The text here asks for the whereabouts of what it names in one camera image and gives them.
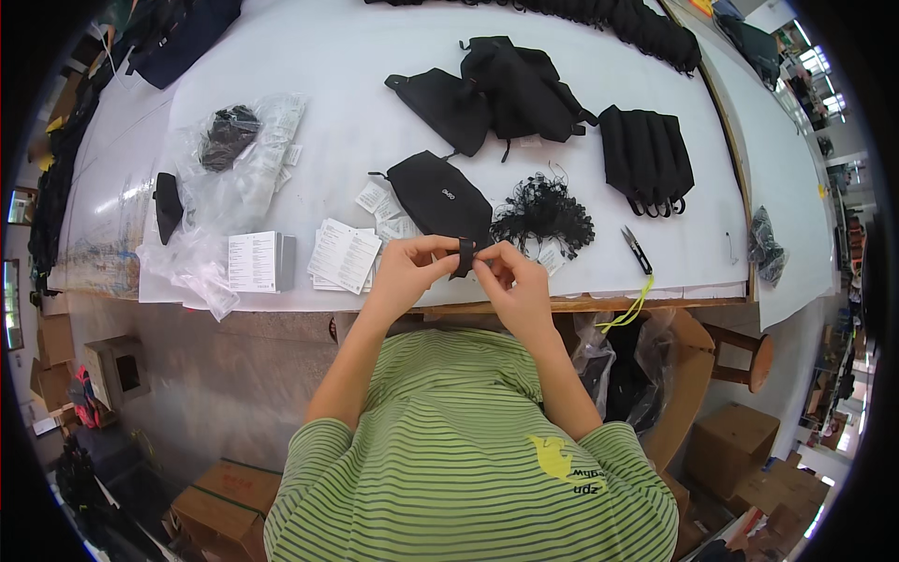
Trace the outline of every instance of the yellow cord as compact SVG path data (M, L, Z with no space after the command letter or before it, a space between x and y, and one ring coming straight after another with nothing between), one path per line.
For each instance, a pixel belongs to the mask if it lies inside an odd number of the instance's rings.
M635 300L634 303L630 305L630 308L628 308L628 312L615 318L611 322L600 322L596 325L596 327L601 327L602 332L605 334L613 326L625 326L633 322L634 318L636 318L637 315L640 314L640 311L643 310L643 302L646 300L646 293L648 293L649 290L653 288L653 281L654 278L652 275L650 275L649 281L646 283L646 286L643 288L643 290L640 291L640 298Z

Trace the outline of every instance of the ceiling light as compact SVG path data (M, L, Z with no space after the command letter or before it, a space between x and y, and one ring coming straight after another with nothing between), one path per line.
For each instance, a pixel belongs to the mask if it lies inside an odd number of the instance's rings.
M793 24L796 25L796 29L798 29L799 32L802 33L802 38L803 38L804 40L806 40L806 43L808 43L808 46L811 47L811 46L812 46L812 41L808 40L808 35L806 35L806 32L803 31L802 26L799 25L799 22L797 22L796 20L793 20Z

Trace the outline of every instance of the stack of tags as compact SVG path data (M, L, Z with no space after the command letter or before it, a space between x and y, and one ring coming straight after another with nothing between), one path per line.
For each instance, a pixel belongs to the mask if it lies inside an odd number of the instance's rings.
M281 160L281 168L278 175L275 176L275 192L279 192L287 181L293 177L293 174L287 171L285 166L295 166L299 161L299 153L303 150L302 145L289 145L284 151L284 159Z
M365 189L356 196L356 202L374 215L375 232L384 245L398 238L415 238L422 235L412 219L404 214L403 208L399 206L394 194L376 183L369 182ZM400 216L395 219L391 218L396 215Z
M297 239L280 232L229 236L227 280L233 292L280 293L293 289Z
M316 231L316 248L307 267L313 288L357 295L370 290L380 247L373 228L357 229L326 219Z

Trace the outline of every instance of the white table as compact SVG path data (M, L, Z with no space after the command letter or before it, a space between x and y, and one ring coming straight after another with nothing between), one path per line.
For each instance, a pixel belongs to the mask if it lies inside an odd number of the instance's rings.
M599 113L615 103L622 110L677 115L690 152L696 186L686 197L687 211L670 219L635 217L624 197L604 182L598 128L588 127L585 137L572 137L564 145L544 141L543 148L513 147L506 164L500 164L505 142L491 133L475 157L455 156L450 160L495 201L507 197L519 180L537 171L548 173L547 162L565 169L569 188L592 215L597 236L550 280L553 295L590 293L604 298L638 294L645 276L619 233L628 225L655 269L655 290L650 298L745 296L749 273L743 255L743 199L715 106L701 77L690 79L678 74L665 63L622 43L611 31L519 13L509 6L472 8L430 2L395 8L366 5L361 0L248 1L244 14L222 40L177 85L157 92L164 96L174 91L166 116L168 130L203 119L223 106L265 94L300 91L311 95L296 141L304 146L299 165L275 195L265 224L260 226L260 230L275 229L297 236L298 286L280 295L242 295L238 309L312 311L361 306L364 296L312 290L306 266L314 231L327 217L355 227L374 226L371 215L352 202L368 181L368 171L386 171L425 149L439 155L451 151L383 82L390 74L413 75L432 67L458 74L459 62L466 54L458 48L458 41L480 35L509 35L516 45L544 49L562 79L592 112ZM116 104L116 113L106 99L128 101L135 91L126 92L111 83L103 92L95 119L107 122L129 116L136 120L127 105ZM151 136L156 141L163 115L156 112L138 127L149 128L147 121L154 123ZM115 166L110 164L115 174L98 173L94 177L93 201L103 197L105 201L127 199L121 197L122 193L134 187L122 188L126 170L132 183L133 178L172 171L162 147L156 152L149 147L130 151L122 147L121 152L116 155ZM78 190L73 189L76 200L87 197L84 184L82 178ZM95 227L91 222L95 219L85 212L93 201L84 204L70 200L69 231L88 233ZM147 225L154 219L154 213L148 212ZM149 226L145 227L144 240L158 244ZM73 242L70 236L61 248L71 248ZM65 284L77 288L71 270ZM140 273L139 299L203 308L202 301L188 291L173 288L166 280L145 272ZM435 283L419 304L481 300L485 295L472 276Z

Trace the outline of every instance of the printed logo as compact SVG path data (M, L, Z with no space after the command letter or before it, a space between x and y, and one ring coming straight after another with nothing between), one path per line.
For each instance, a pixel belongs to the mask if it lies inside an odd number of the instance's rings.
M537 450L537 462L540 468L548 476L567 484L574 484L576 494L598 494L600 490L605 491L606 480L599 470L575 470L572 473L573 455L571 453L562 454L562 449L568 444L564 439L556 436L542 439L536 435L528 435L528 439Z

